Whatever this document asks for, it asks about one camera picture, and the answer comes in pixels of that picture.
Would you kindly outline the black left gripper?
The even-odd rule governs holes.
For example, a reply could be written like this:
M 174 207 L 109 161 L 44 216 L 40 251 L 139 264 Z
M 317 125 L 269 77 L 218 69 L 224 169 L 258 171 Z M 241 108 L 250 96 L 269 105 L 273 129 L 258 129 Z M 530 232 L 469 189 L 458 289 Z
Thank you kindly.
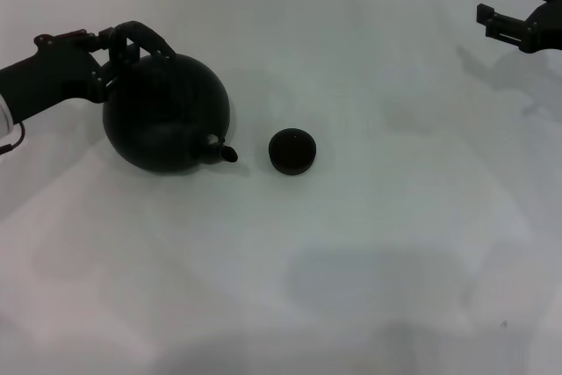
M 0 97 L 14 124 L 69 99 L 103 103 L 108 88 L 131 67 L 116 27 L 41 34 L 33 42 L 32 57 L 0 69 Z M 102 67 L 93 56 L 100 50 L 109 55 Z

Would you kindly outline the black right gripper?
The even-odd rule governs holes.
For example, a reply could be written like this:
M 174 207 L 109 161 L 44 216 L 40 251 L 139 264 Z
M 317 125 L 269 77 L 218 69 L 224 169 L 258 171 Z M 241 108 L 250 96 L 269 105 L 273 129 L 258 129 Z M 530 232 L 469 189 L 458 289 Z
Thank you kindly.
M 562 50 L 562 0 L 541 0 L 523 21 L 497 13 L 485 4 L 476 7 L 476 22 L 485 27 L 488 38 L 508 44 L 520 44 L 526 54 L 541 50 Z

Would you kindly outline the small dark teacup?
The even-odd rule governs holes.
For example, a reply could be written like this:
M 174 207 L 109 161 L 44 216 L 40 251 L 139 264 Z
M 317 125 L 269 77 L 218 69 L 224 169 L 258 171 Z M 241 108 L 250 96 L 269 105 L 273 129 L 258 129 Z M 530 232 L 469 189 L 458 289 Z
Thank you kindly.
M 297 176 L 307 172 L 317 153 L 314 138 L 298 128 L 286 128 L 277 132 L 269 142 L 268 154 L 275 170 Z

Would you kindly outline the black round teapot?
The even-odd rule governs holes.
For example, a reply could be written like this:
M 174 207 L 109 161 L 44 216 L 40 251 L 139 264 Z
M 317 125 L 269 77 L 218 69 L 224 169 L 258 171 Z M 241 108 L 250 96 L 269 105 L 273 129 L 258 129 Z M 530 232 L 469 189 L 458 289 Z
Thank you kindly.
M 230 103 L 204 63 L 176 53 L 158 33 L 130 21 L 108 31 L 111 82 L 103 105 L 108 140 L 126 161 L 154 173 L 237 162 L 227 145 Z

